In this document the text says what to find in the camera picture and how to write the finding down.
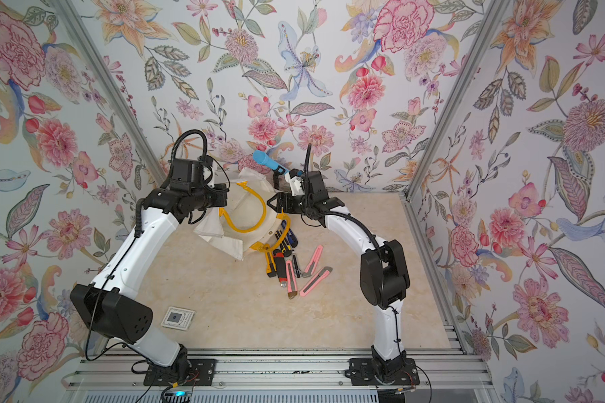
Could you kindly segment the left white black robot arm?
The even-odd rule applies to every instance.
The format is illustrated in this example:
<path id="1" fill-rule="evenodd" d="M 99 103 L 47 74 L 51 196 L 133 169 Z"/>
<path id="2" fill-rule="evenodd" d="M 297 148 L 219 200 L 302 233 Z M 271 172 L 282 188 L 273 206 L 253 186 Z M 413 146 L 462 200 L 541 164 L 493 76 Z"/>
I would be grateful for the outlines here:
<path id="1" fill-rule="evenodd" d="M 114 258 L 89 284 L 75 285 L 70 295 L 89 333 L 118 340 L 179 381 L 192 369 L 188 352 L 154 326 L 152 309 L 138 296 L 156 255 L 177 228 L 226 206 L 230 182 L 215 181 L 218 168 L 208 155 L 172 162 L 164 183 L 137 202 L 134 228 Z"/>

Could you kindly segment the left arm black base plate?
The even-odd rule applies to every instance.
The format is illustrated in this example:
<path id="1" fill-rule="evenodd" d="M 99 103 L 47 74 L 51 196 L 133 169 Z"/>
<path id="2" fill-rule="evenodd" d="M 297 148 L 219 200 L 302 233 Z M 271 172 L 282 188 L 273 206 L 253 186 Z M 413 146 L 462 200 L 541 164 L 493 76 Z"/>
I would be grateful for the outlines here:
<path id="1" fill-rule="evenodd" d="M 216 372 L 216 359 L 188 359 L 171 367 L 150 364 L 143 386 L 211 386 Z"/>

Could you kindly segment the white canvas pouch yellow handles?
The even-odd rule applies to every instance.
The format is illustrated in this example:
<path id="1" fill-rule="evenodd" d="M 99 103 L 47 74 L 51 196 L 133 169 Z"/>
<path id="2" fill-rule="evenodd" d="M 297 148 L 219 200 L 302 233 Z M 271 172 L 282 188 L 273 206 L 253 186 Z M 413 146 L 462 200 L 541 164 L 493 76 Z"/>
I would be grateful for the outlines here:
<path id="1" fill-rule="evenodd" d="M 195 226 L 194 233 L 236 260 L 271 248 L 272 237 L 287 221 L 267 205 L 275 194 L 266 176 L 245 168 L 230 182 L 227 206 L 212 208 Z"/>

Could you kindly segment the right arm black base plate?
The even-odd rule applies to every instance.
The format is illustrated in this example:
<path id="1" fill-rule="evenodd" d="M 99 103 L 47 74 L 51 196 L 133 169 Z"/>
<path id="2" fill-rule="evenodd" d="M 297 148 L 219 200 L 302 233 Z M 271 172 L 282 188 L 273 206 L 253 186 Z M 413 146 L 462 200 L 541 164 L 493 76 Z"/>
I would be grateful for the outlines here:
<path id="1" fill-rule="evenodd" d="M 386 363 L 374 358 L 350 359 L 344 377 L 349 379 L 353 386 L 416 387 L 420 385 L 414 360 L 400 357 Z"/>

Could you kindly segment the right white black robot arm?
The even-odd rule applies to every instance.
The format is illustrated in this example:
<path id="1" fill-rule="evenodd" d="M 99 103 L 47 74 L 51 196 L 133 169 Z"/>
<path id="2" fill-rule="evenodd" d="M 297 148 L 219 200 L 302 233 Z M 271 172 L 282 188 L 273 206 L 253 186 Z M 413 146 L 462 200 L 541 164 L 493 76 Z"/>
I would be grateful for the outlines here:
<path id="1" fill-rule="evenodd" d="M 405 371 L 408 358 L 401 319 L 411 281 L 403 246 L 397 240 L 386 241 L 374 235 L 341 199 L 329 194 L 319 172 L 275 169 L 274 178 L 282 177 L 290 191 L 278 190 L 267 205 L 277 213 L 316 221 L 359 255 L 361 293 L 374 307 L 374 376 L 383 384 L 392 383 L 394 376 Z"/>

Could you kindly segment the blue utility knife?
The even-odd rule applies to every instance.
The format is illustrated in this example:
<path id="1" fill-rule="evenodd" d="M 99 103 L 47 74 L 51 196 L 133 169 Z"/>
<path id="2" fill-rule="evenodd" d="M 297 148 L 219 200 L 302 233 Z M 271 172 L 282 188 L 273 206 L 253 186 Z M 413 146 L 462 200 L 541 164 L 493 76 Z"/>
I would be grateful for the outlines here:
<path id="1" fill-rule="evenodd" d="M 289 243 L 289 245 L 291 246 L 292 249 L 297 248 L 297 246 L 298 246 L 298 239 L 297 239 L 296 235 L 294 234 L 294 232 L 290 228 L 289 228 L 289 230 L 287 230 L 286 239 L 287 239 L 287 242 Z"/>

